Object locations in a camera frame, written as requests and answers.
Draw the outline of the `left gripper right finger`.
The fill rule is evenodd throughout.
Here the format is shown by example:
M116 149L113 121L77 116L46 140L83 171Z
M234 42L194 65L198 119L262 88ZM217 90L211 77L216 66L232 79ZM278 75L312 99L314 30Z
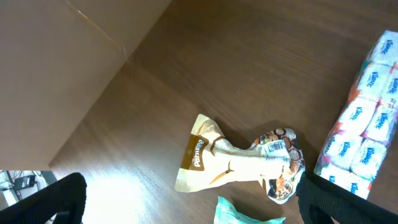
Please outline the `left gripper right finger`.
M305 223L397 224L397 214L360 198L317 176L304 172L296 189Z

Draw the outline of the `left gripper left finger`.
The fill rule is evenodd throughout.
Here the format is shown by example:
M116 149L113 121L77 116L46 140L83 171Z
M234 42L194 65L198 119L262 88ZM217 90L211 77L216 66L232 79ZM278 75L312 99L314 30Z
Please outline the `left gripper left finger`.
M1 224L81 224L86 205L86 180L74 172L20 202L1 210Z

